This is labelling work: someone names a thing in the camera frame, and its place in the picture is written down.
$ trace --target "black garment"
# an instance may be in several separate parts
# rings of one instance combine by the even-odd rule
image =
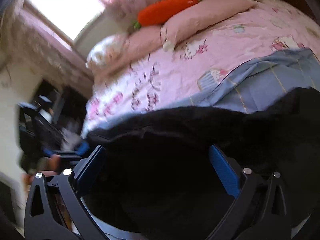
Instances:
[[[319,198],[319,128],[320,93],[296,88],[251,115],[213,107],[165,109],[87,138],[108,151],[97,189],[116,194],[141,233],[150,240],[195,240],[211,233],[233,201],[209,162],[212,144],[258,174],[279,171],[296,226]],[[92,205],[94,194],[88,199],[93,214],[101,211],[100,203]]]

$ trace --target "orange carrot pillow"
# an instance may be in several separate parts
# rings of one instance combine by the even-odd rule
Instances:
[[[198,0],[162,0],[141,10],[138,22],[141,26],[164,24],[173,15],[198,2]]]

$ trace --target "pink bed sheet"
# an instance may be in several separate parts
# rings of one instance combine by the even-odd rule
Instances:
[[[94,89],[82,135],[112,117],[161,109],[199,92],[197,81],[208,70],[220,83],[248,60],[299,47],[319,57],[320,27],[283,1],[264,0],[194,35],[173,53],[160,48],[146,55]]]

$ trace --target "metal screw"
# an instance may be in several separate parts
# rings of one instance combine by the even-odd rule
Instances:
[[[243,173],[249,175],[252,173],[252,170],[250,168],[244,168]]]
[[[71,173],[72,173],[72,169],[69,169],[69,168],[63,171],[63,174],[66,176],[70,175]]]
[[[275,172],[273,173],[273,176],[275,176],[276,178],[280,178],[280,177],[281,177],[281,174],[280,174],[280,172],[275,171]]]
[[[42,173],[41,172],[38,172],[37,174],[36,174],[36,179],[39,179],[39,178],[41,178],[42,177]]]

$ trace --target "bed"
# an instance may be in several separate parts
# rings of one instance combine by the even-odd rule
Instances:
[[[264,57],[288,49],[302,51],[310,48],[309,53],[315,55],[313,63],[316,65],[317,57],[320,57],[319,44],[320,27],[310,17],[284,1],[263,0],[248,11],[196,33],[179,44],[172,53],[160,48],[145,55],[115,74],[102,88],[94,89],[94,95],[87,103],[82,135],[97,126],[107,128],[128,114],[165,107],[217,106],[247,114],[263,110],[291,86],[298,86],[295,81],[288,81],[288,88],[284,88],[274,70],[270,69],[279,83],[279,89],[263,104],[250,108],[246,106],[249,103],[244,101],[245,95],[237,88],[245,77],[235,83],[230,80],[230,73],[234,74],[233,70],[239,67],[237,76],[241,76],[247,70],[243,63],[252,59],[268,61]],[[294,62],[306,60],[307,57],[310,55],[294,59]],[[233,84],[223,88],[226,82]],[[263,82],[268,83],[268,78],[264,77]],[[308,85],[316,88],[320,82],[311,79],[310,84],[302,86]],[[259,87],[256,83],[254,89],[265,90],[266,87],[268,84]],[[213,93],[218,93],[219,97],[208,100]],[[221,103],[226,95],[228,102]]]

